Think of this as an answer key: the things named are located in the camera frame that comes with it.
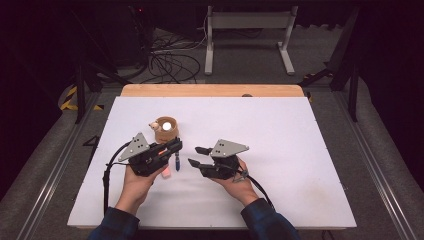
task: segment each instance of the hand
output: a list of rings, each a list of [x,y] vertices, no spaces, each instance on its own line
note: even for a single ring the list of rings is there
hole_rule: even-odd
[[[136,215],[140,205],[146,200],[147,193],[159,175],[168,165],[163,166],[148,177],[137,176],[130,166],[126,166],[124,187],[115,208]]]
[[[244,170],[247,170],[246,163],[243,162],[240,158],[239,163]],[[236,179],[237,178],[240,178],[239,173],[236,174]],[[233,182],[233,178],[229,178],[227,180],[211,178],[211,180],[221,184],[228,192],[228,194],[239,200],[245,207],[259,198],[253,190],[252,183],[248,178],[239,182]]]

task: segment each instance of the dark sleeve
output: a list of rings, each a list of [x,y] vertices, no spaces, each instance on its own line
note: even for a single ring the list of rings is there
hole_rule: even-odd
[[[260,198],[247,205],[241,215],[249,228],[253,239],[257,240],[298,240],[293,225],[281,214]]]
[[[132,214],[109,207],[102,223],[90,233],[88,239],[131,239],[139,221]]]

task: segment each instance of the white table surface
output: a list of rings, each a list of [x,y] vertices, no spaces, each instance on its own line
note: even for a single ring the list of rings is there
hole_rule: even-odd
[[[171,178],[158,176],[137,212],[145,228],[245,228],[243,206],[218,184],[203,178],[188,158],[211,164],[195,147],[214,147],[218,139],[249,146],[238,154],[250,175],[266,190],[277,212],[297,229],[356,227],[333,162],[306,98],[303,97],[117,97],[98,148],[80,188],[68,225],[95,227],[103,219],[105,164],[124,143],[161,116],[178,121],[183,149],[181,170],[175,157]],[[109,205],[121,193],[124,166],[111,170]]]

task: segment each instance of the metal frame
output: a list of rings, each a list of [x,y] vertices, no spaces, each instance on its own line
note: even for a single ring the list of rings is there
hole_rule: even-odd
[[[343,111],[346,120],[349,122],[352,132],[354,133],[356,140],[361,148],[363,154],[363,162],[367,167],[371,178],[374,181],[374,184],[377,188],[377,191],[380,193],[380,197],[384,202],[384,205],[389,212],[390,217],[399,233],[399,236],[402,240],[416,240],[418,239],[412,230],[411,225],[406,219],[405,214],[400,207],[400,204],[395,196],[393,189],[390,187],[386,177],[383,174],[383,171],[380,168],[380,165],[377,162],[377,159],[374,157],[374,154],[371,151],[364,135],[358,124],[354,122],[350,117],[350,112],[346,106],[346,100],[341,92],[335,92],[335,97],[339,104],[340,109]]]
[[[211,75],[213,68],[213,29],[226,28],[286,28],[283,42],[278,42],[278,50],[283,59],[284,67],[288,75],[294,75],[293,64],[291,63],[287,46],[293,30],[294,21],[297,15],[297,6],[293,6],[287,12],[213,12],[212,6],[208,6],[208,26],[207,26],[207,49],[205,60],[205,74]]]
[[[87,109],[89,109],[89,111],[81,117],[81,122],[79,124],[74,125],[72,132],[68,138],[68,141],[66,142],[56,162],[56,165],[53,167],[53,170],[50,173],[49,178],[47,179],[46,183],[41,189],[41,193],[38,196],[38,199],[35,202],[31,210],[31,213],[28,215],[28,218],[25,221],[25,224],[23,225],[21,231],[19,232],[17,239],[19,240],[31,239],[32,236],[34,235],[35,230],[37,229],[37,226],[40,223],[41,218],[43,217],[44,212],[46,211],[47,206],[49,205],[50,200],[53,197],[53,194],[57,186],[59,185],[59,181],[63,173],[65,172],[66,166],[68,165],[68,162],[71,157],[71,153],[74,149],[78,136],[81,133],[82,129],[84,128],[84,125],[90,115],[90,112],[92,111],[94,105],[96,104],[99,96],[100,96],[100,93],[92,93],[90,95],[90,98],[87,104]]]

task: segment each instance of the black cable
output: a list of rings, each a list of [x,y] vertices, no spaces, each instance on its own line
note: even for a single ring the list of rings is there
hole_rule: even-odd
[[[125,75],[125,76],[119,76],[119,77],[121,77],[122,79],[125,79],[125,80],[131,80],[131,79],[133,79],[133,78],[135,78],[135,77],[137,77],[138,75],[140,75],[140,74],[142,74],[145,70],[147,69],[147,65],[143,65],[139,70],[137,70],[136,72],[133,72],[133,73],[130,73],[130,74],[128,74],[128,75]],[[102,81],[104,81],[104,82],[108,82],[108,83],[111,83],[111,82],[114,82],[115,80],[114,79],[112,79],[112,78],[108,78],[108,77],[100,77],[100,79],[102,80]]]
[[[192,72],[191,70],[189,70],[186,67],[182,66],[182,63],[175,59],[175,57],[185,57],[185,58],[189,58],[191,60],[193,60],[196,65],[196,71]],[[176,73],[172,73],[172,65],[173,66],[177,66],[178,70]],[[160,74],[155,74],[152,72],[153,67],[156,66],[158,68],[158,71],[160,72]],[[176,78],[176,74],[180,73],[182,70],[187,71],[190,73],[190,76],[183,78],[183,79],[177,79]],[[183,82],[183,81],[188,81],[191,79],[194,79],[195,83],[197,83],[197,79],[196,79],[196,75],[200,72],[200,63],[199,61],[197,61],[195,58],[188,56],[188,55],[182,55],[182,54],[171,54],[171,53],[166,53],[166,54],[154,54],[152,53],[152,58],[150,60],[150,67],[149,67],[149,72],[151,75],[153,75],[154,77],[143,80],[140,82],[140,84],[146,83],[148,81],[157,79],[157,78],[162,78],[162,81],[160,83],[172,83],[172,82]],[[164,77],[169,75],[172,78],[172,81],[165,81]]]
[[[97,70],[98,72],[101,72],[102,74],[108,76],[109,78],[119,82],[120,84],[122,84],[124,86],[132,83],[132,82],[127,81],[126,79],[121,78],[119,75],[116,75],[115,73],[109,72],[108,70],[104,69],[102,66],[97,65],[94,62],[86,60],[85,63],[88,67],[91,67],[91,68]]]
[[[109,163],[106,164],[106,170],[103,174],[103,188],[104,188],[104,194],[103,194],[103,214],[106,214],[107,208],[109,207],[109,180],[110,180],[110,169],[113,166],[113,161],[115,160],[116,156],[122,151],[122,149],[126,148],[128,145],[130,145],[131,142],[127,142],[124,145],[122,145],[118,151],[113,154],[112,158],[110,159]]]
[[[237,172],[237,173],[239,173],[240,175],[242,175],[242,174],[244,174],[244,170],[243,171],[240,171],[240,170],[238,170],[238,169],[234,169],[234,168],[232,168],[232,167],[230,167],[230,166],[228,166],[228,165],[225,165],[225,164],[219,164],[219,163],[217,163],[217,164],[215,164],[215,166],[217,166],[217,167],[224,167],[224,168],[227,168],[227,169],[230,169],[230,170],[233,170],[233,171],[235,171],[235,172]],[[252,183],[253,183],[253,185],[255,185],[255,187],[257,188],[257,189],[259,189],[259,191],[261,191],[262,192],[262,194],[265,196],[265,199],[266,199],[266,201],[268,202],[268,204],[274,209],[274,204],[272,204],[272,202],[271,202],[271,199],[269,199],[269,197],[268,197],[268,194],[265,192],[265,189],[259,184],[259,182],[258,181],[256,181],[253,177],[251,177],[249,174],[247,174],[246,175],[246,177],[250,180],[250,181],[252,181]]]
[[[152,51],[155,52],[160,50],[184,50],[184,49],[190,49],[197,45],[196,41],[192,40],[192,42],[187,43],[187,45],[183,47],[178,47],[178,48],[173,47],[173,45],[183,40],[189,40],[189,39],[179,35],[175,35],[175,34],[162,35],[161,37],[157,37],[155,39],[154,43],[156,43],[156,45],[152,48]]]

